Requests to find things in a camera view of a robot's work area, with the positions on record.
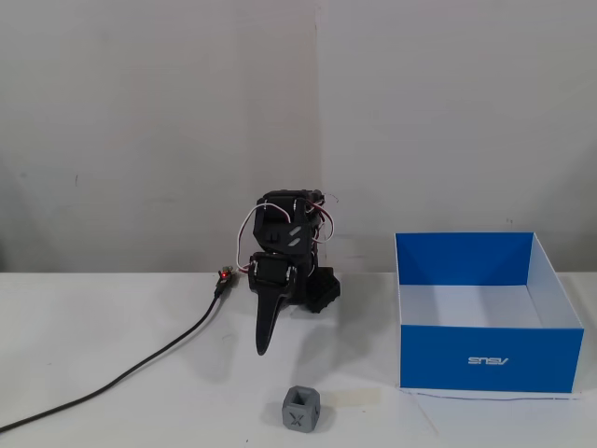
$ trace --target cardboard box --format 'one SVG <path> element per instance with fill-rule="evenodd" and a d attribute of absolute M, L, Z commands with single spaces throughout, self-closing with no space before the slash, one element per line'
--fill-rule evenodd
<path fill-rule="evenodd" d="M 534 233 L 397 233 L 400 386 L 571 392 L 583 328 Z"/>

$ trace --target black cable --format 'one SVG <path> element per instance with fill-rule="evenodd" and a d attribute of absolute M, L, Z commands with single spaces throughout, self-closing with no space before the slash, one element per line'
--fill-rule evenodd
<path fill-rule="evenodd" d="M 224 290 L 226 290 L 226 288 L 228 287 L 228 285 L 231 284 L 231 277 L 233 275 L 233 271 L 231 270 L 231 268 L 224 268 L 224 271 L 220 272 L 219 275 L 220 275 L 220 278 L 217 281 L 217 285 L 215 287 L 214 299 L 210 303 L 209 308 L 207 308 L 207 311 L 205 312 L 205 314 L 203 315 L 203 317 L 201 319 L 199 319 L 199 322 L 197 322 L 190 329 L 188 329 L 183 334 L 181 334 L 180 336 L 178 336 L 171 343 L 168 343 L 166 346 L 164 346 L 163 348 L 161 348 L 160 350 L 158 350 L 153 355 L 151 355 L 149 357 L 146 357 L 143 361 L 139 362 L 138 364 L 134 365 L 133 367 L 131 367 L 130 369 L 128 369 L 127 371 L 125 371 L 124 373 L 122 373 L 117 379 L 115 379 L 114 381 L 108 383 L 104 387 L 101 387 L 101 388 L 97 389 L 95 392 L 91 392 L 90 394 L 86 395 L 85 397 L 81 397 L 80 399 L 75 399 L 75 400 L 70 401 L 68 403 L 64 403 L 61 406 L 57 406 L 55 408 L 49 409 L 47 411 L 44 411 L 42 413 L 38 413 L 36 415 L 32 415 L 31 417 L 23 418 L 22 420 L 19 420 L 18 422 L 15 422 L 15 423 L 11 423 L 10 425 L 5 425 L 3 427 L 0 427 L 0 433 L 10 431 L 11 429 L 15 429 L 17 427 L 22 427 L 23 425 L 27 425 L 28 423 L 32 423 L 32 422 L 34 422 L 36 420 L 39 420 L 41 418 L 44 418 L 44 417 L 48 417 L 49 415 L 52 415 L 54 413 L 59 413 L 60 411 L 65 411 L 65 410 L 67 410 L 69 408 L 77 406 L 78 404 L 81 404 L 81 403 L 84 403 L 85 401 L 93 399 L 93 398 L 97 397 L 98 395 L 103 394 L 106 390 L 108 390 L 108 389 L 114 387 L 115 385 L 117 385 L 118 383 L 120 383 L 122 380 L 124 380 L 131 373 L 133 373 L 134 371 L 137 371 L 141 367 L 145 366 L 145 364 L 147 364 L 152 359 L 155 359 L 156 357 L 158 357 L 159 355 L 161 355 L 165 351 L 171 349 L 172 347 L 174 347 L 175 345 L 177 345 L 178 343 L 180 343 L 190 333 L 192 333 L 193 331 L 195 331 L 203 322 L 205 322 L 205 319 L 207 319 L 207 317 L 209 317 L 209 314 L 214 310 L 214 306 L 215 306 L 215 303 L 217 302 L 217 300 L 220 298 L 220 296 L 222 295 L 222 293 L 224 292 Z"/>

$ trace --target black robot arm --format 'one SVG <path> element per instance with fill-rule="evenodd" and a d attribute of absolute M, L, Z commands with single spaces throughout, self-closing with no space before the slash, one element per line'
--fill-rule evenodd
<path fill-rule="evenodd" d="M 271 191 L 257 201 L 262 205 L 256 210 L 253 235 L 263 252 L 253 254 L 247 273 L 249 287 L 258 295 L 256 344 L 260 355 L 267 351 L 285 305 L 304 305 L 319 313 L 340 295 L 334 270 L 318 265 L 324 203 L 325 197 L 317 189 Z"/>

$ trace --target wire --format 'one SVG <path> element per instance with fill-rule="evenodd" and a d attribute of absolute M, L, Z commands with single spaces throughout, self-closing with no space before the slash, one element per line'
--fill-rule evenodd
<path fill-rule="evenodd" d="M 253 207 L 251 209 L 251 211 L 249 212 L 249 214 L 246 216 L 246 218 L 243 221 L 241 229 L 239 230 L 239 236 L 236 240 L 236 265 L 238 266 L 239 271 L 241 271 L 242 273 L 247 273 L 248 272 L 247 268 L 249 267 L 248 264 L 241 266 L 241 237 L 243 236 L 244 226 L 246 226 L 246 223 L 249 221 L 249 218 L 251 217 L 251 215 L 253 215 L 253 212 L 255 212 L 259 207 L 267 207 L 267 206 L 277 208 L 282 213 L 284 213 L 284 215 L 286 217 L 286 221 L 288 221 L 288 224 L 290 224 L 290 222 L 292 222 L 292 220 L 290 219 L 290 215 L 288 215 L 288 212 L 286 212 L 280 205 L 276 205 L 275 203 L 258 203 L 255 207 Z"/>
<path fill-rule="evenodd" d="M 336 196 L 335 194 L 328 193 L 327 191 L 322 191 L 321 194 L 324 195 L 324 198 L 327 196 L 331 196 L 332 198 L 334 198 L 336 200 L 336 203 L 340 202 L 340 199 L 338 199 L 338 196 Z"/>
<path fill-rule="evenodd" d="M 326 216 L 327 216 L 327 218 L 329 219 L 329 223 L 330 223 L 330 225 L 331 225 L 331 228 L 332 228 L 332 230 L 331 230 L 331 232 L 330 232 L 329 236 L 328 236 L 328 237 L 327 237 L 325 240 L 323 240 L 323 241 L 320 241 L 320 240 L 318 239 L 318 238 L 319 238 L 319 234 L 317 235 L 317 237 L 316 237 L 316 238 L 313 238 L 313 240 L 314 240 L 316 243 L 318 243 L 318 244 L 327 243 L 329 240 L 331 240 L 331 239 L 332 239 L 332 236 L 334 236 L 334 218 L 333 218 L 333 217 L 332 217 L 332 216 L 331 216 L 331 215 L 330 215 L 330 214 L 329 214 L 329 213 L 326 211 L 326 209 L 325 209 L 324 207 L 322 207 L 322 206 L 321 206 L 321 205 L 319 205 L 318 203 L 312 203 L 312 202 L 309 202 L 309 203 L 311 204 L 311 206 L 312 206 L 313 208 L 316 208 L 316 209 L 317 209 L 317 211 L 319 211 L 319 213 L 320 213 L 320 214 L 324 214 L 324 215 L 326 215 Z"/>
<path fill-rule="evenodd" d="M 171 343 L 167 344 L 166 346 L 164 346 L 163 348 L 161 348 L 160 350 L 158 350 L 153 355 L 151 355 L 149 357 L 146 357 L 143 361 L 139 362 L 138 364 L 134 365 L 133 367 L 131 367 L 130 369 L 128 369 L 127 371 L 125 371 L 124 373 L 122 373 L 117 379 L 115 379 L 112 382 L 108 383 L 104 387 L 101 387 L 101 388 L 97 389 L 95 392 L 91 392 L 90 394 L 86 395 L 85 397 L 81 397 L 80 399 L 75 399 L 75 400 L 70 401 L 68 403 L 65 403 L 65 404 L 63 404 L 61 406 L 57 406 L 56 408 L 52 408 L 52 409 L 49 409 L 49 410 L 44 411 L 42 413 L 38 413 L 36 415 L 32 415 L 31 417 L 23 418 L 22 420 L 19 420 L 18 422 L 15 422 L 15 423 L 11 423 L 10 425 L 5 425 L 3 427 L 0 427 L 0 433 L 10 431 L 11 429 L 15 429 L 17 427 L 22 427 L 23 425 L 27 425 L 28 423 L 32 423 L 35 420 L 39 420 L 39 419 L 44 418 L 44 417 L 48 417 L 49 415 L 53 415 L 54 413 L 59 413 L 60 411 L 65 411 L 65 410 L 67 410 L 69 408 L 77 406 L 78 404 L 81 404 L 81 403 L 84 403 L 85 401 L 93 399 L 93 398 L 97 397 L 98 395 L 103 394 L 106 390 L 108 390 L 108 389 L 114 387 L 115 385 L 117 385 L 118 383 L 120 383 L 122 380 L 124 380 L 131 373 L 133 373 L 134 371 L 137 371 L 141 367 L 145 366 L 145 364 L 147 364 L 152 359 L 155 359 L 156 357 L 158 357 L 159 355 L 161 355 L 165 351 L 169 350 L 170 348 L 172 348 L 175 345 L 177 345 L 178 343 L 180 343 L 190 333 L 192 333 L 193 331 L 195 331 L 203 322 L 205 322 L 205 319 L 207 319 L 207 317 L 209 317 L 209 314 L 214 310 L 215 303 L 217 302 L 217 300 L 222 295 L 222 292 L 224 292 L 224 289 L 229 285 L 229 276 L 231 274 L 232 273 L 227 273 L 224 276 L 222 276 L 222 273 L 220 274 L 220 280 L 217 283 L 217 287 L 216 287 L 215 294 L 214 294 L 214 299 L 212 300 L 212 303 L 209 305 L 209 308 L 207 308 L 207 312 L 205 312 L 205 314 L 203 315 L 203 317 L 201 319 L 199 319 L 199 322 L 197 322 L 190 329 L 188 329 L 183 334 L 181 334 L 180 336 L 178 336 Z"/>
<path fill-rule="evenodd" d="M 323 213 L 319 212 L 319 218 L 321 219 L 321 224 L 319 224 L 319 226 L 317 226 L 317 228 L 315 229 L 315 238 L 313 238 L 313 244 L 315 244 L 315 241 L 319 239 L 319 232 L 326 225 L 326 217 Z"/>
<path fill-rule="evenodd" d="M 310 201 L 306 201 L 306 200 L 304 200 L 304 201 L 307 203 L 307 205 L 311 205 L 312 204 L 312 202 L 310 202 Z M 324 199 L 319 200 L 319 201 L 316 202 L 317 205 L 323 205 L 324 203 L 326 203 L 326 201 Z M 315 207 L 313 207 L 313 206 L 310 206 L 309 208 L 305 207 L 305 212 L 306 213 L 311 213 L 314 209 L 315 209 Z"/>
<path fill-rule="evenodd" d="M 311 277 L 311 274 L 313 273 L 313 271 L 315 271 L 315 252 L 311 251 L 311 272 L 309 273 L 309 275 L 307 275 L 308 277 Z"/>

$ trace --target asus logo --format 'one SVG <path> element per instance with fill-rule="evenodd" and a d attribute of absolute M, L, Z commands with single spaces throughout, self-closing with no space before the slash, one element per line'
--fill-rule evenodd
<path fill-rule="evenodd" d="M 487 364 L 488 366 L 503 366 L 507 363 L 508 358 L 502 359 L 500 357 L 470 357 L 469 364 Z"/>

